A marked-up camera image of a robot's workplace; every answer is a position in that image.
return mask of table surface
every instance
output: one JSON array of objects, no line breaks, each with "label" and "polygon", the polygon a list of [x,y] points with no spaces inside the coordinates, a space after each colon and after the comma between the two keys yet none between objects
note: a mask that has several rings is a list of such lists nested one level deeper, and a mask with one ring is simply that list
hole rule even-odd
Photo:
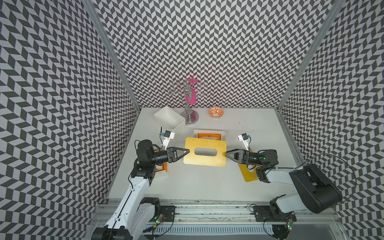
[{"label": "table surface", "polygon": [[[160,146],[160,126],[153,114],[161,108],[142,108],[132,136],[122,158],[109,198],[122,198],[128,189],[128,177],[136,159],[135,140],[149,139]],[[173,108],[178,113],[184,108]],[[185,147],[185,139],[195,129],[225,131],[227,150],[244,149],[237,136],[251,136],[253,151],[275,149],[278,167],[296,167],[274,109],[226,108],[221,118],[210,117],[208,108],[194,108],[199,121],[175,134],[169,147]],[[183,159],[168,164],[169,173],[157,173],[146,193],[147,197],[181,200],[254,201],[265,202],[296,192],[295,187],[283,183],[245,182],[237,163],[227,158],[225,167],[184,164]]]}]

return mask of chevron pattern wall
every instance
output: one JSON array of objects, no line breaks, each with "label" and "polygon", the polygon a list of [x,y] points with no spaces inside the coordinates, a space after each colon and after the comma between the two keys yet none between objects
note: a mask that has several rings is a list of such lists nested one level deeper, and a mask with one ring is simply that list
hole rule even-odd
[{"label": "chevron pattern wall", "polygon": [[332,153],[317,163],[348,201],[337,206],[352,239],[384,234],[384,4],[347,1],[283,115],[305,157]]},{"label": "chevron pattern wall", "polygon": [[94,0],[142,107],[275,107],[334,0]]},{"label": "chevron pattern wall", "polygon": [[0,239],[80,239],[135,115],[79,0],[0,1]]}]

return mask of yellow wooden board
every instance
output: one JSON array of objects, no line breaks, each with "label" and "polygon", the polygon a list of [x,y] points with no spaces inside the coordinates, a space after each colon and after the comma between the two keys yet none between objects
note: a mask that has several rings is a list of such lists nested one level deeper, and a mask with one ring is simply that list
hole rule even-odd
[{"label": "yellow wooden board", "polygon": [[[214,157],[196,155],[195,149],[198,147],[215,149],[217,154]],[[185,148],[189,149],[189,153],[184,156],[185,164],[224,167],[227,161],[225,156],[227,152],[227,142],[225,141],[187,137],[185,139]]]},{"label": "yellow wooden board", "polygon": [[255,167],[254,169],[249,170],[245,164],[239,164],[239,168],[246,182],[252,182],[258,179],[256,174],[256,168],[258,167]]}]

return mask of orange patterned bowl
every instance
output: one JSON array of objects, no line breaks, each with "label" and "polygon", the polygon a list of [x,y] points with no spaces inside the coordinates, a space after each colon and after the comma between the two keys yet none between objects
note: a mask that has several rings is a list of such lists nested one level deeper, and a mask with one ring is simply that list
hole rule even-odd
[{"label": "orange patterned bowl", "polygon": [[213,118],[220,118],[221,116],[223,116],[223,114],[224,110],[222,108],[212,107],[209,109],[209,115],[211,115],[211,117]]}]

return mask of white tray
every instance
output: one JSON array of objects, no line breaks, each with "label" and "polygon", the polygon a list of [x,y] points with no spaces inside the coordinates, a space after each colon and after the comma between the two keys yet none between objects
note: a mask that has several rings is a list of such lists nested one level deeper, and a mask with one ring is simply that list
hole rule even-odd
[{"label": "white tray", "polygon": [[192,137],[199,137],[199,133],[213,133],[213,134],[220,134],[220,140],[225,141],[225,132],[224,131],[216,131],[216,130],[200,130],[195,129],[193,130],[193,136]]},{"label": "white tray", "polygon": [[181,132],[185,129],[185,118],[166,106],[153,115],[156,122],[165,130]]}]

